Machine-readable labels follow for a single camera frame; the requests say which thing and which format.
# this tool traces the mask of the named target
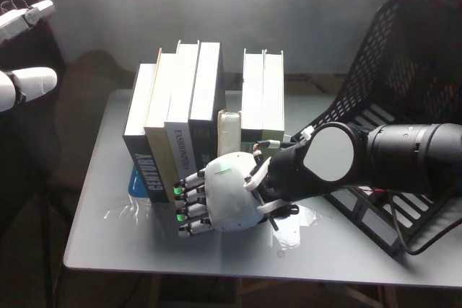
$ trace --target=white tabletop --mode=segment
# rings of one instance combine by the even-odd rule
[[[317,217],[310,226],[282,224],[291,238],[297,239],[300,230],[297,247],[284,247],[272,235],[269,223],[242,232],[178,239],[172,208],[151,207],[128,196],[133,164],[121,134],[129,97],[129,90],[115,91],[109,97],[64,255],[67,267],[462,286],[462,228],[423,254],[406,255],[399,262],[324,198],[300,202]],[[286,96],[286,132],[300,130],[332,100]],[[238,109],[238,103],[238,94],[227,94],[229,109]],[[455,201],[425,234],[434,234],[461,212],[462,203]]]

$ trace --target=black basket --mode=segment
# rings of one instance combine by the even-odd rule
[[[461,88],[461,13],[437,0],[390,0],[375,14],[339,95],[309,125],[461,123]],[[399,249],[384,194],[356,188],[326,198],[388,254]],[[394,201],[412,241],[447,198],[398,194]]]

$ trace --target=small book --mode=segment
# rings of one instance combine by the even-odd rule
[[[263,51],[251,54],[244,50],[240,150],[248,153],[263,133],[263,63]]]
[[[284,138],[284,55],[265,51],[263,69],[263,140]]]
[[[196,169],[217,158],[218,112],[226,108],[223,59],[220,43],[201,43],[194,84],[189,131]]]
[[[171,76],[174,85],[165,129],[181,180],[197,172],[188,119],[198,57],[199,41],[196,44],[180,43],[177,49],[176,74]]]
[[[155,72],[156,64],[139,64],[122,137],[149,198],[158,202],[164,200],[165,188],[144,132]]]
[[[154,88],[144,124],[144,131],[165,187],[163,194],[157,194],[155,202],[174,202],[173,185],[180,180],[164,124],[176,75],[177,58],[174,53],[163,53],[162,49],[159,50]]]

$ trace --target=wall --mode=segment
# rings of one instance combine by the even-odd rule
[[[221,40],[225,70],[242,71],[244,48],[284,50],[286,72],[344,73],[386,0],[53,0],[61,52],[73,61],[103,49],[125,69],[154,61],[178,39]]]

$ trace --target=black book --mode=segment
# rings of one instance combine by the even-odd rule
[[[164,184],[144,133],[144,122],[155,75],[156,64],[139,64],[122,137],[151,202],[168,202]]]
[[[217,117],[225,107],[222,46],[201,43],[188,121],[198,171],[217,158]]]

